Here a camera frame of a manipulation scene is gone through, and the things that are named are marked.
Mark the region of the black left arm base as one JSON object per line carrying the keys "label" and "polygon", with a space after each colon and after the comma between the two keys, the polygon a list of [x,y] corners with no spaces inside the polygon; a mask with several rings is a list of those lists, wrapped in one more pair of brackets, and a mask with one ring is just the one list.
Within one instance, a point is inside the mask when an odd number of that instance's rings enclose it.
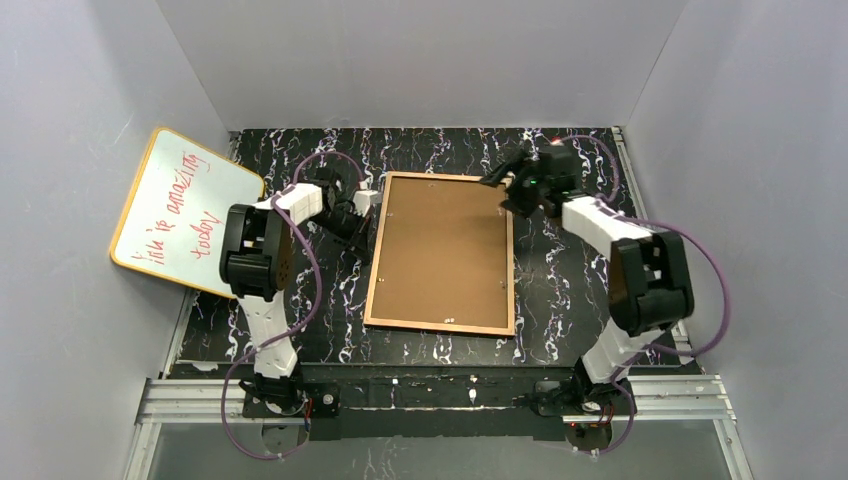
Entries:
{"label": "black left arm base", "polygon": [[306,382],[298,378],[242,379],[245,418],[333,418],[340,409],[340,388],[334,383]]}

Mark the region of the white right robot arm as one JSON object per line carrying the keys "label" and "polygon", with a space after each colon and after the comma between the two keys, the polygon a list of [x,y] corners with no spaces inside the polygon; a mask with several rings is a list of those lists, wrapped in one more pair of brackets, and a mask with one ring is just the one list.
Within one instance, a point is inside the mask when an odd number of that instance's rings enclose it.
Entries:
{"label": "white right robot arm", "polygon": [[561,143],[543,146],[535,154],[520,150],[480,182],[504,186],[501,205],[506,210],[524,218],[543,211],[607,260],[610,318],[564,388],[579,400],[618,394],[642,351],[693,313],[683,239],[627,220],[599,195],[589,193],[581,161]]}

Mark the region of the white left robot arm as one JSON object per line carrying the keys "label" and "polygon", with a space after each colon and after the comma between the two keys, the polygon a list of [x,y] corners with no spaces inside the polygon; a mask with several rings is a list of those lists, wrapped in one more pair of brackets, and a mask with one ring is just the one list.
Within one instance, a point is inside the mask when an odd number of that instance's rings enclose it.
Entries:
{"label": "white left robot arm", "polygon": [[381,200],[381,193],[364,181],[352,192],[346,191],[340,174],[322,167],[313,180],[290,184],[254,204],[230,207],[219,273],[248,321],[253,348],[247,356],[254,376],[240,383],[247,393],[279,403],[302,395],[291,338],[316,315],[320,304],[315,302],[305,319],[290,323],[286,318],[285,289],[295,248],[301,246],[310,264],[318,264],[300,225],[312,222],[327,230],[347,251],[367,262],[371,212]]}

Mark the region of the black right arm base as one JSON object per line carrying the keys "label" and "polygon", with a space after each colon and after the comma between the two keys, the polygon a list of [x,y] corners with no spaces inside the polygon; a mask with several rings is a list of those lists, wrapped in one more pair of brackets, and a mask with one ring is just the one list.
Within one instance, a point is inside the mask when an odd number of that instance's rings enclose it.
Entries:
{"label": "black right arm base", "polygon": [[599,443],[602,447],[612,442],[612,423],[616,418],[628,420],[638,412],[628,380],[583,385],[573,377],[559,382],[537,382],[529,405],[543,417],[579,417],[566,422],[566,437],[577,443]]}

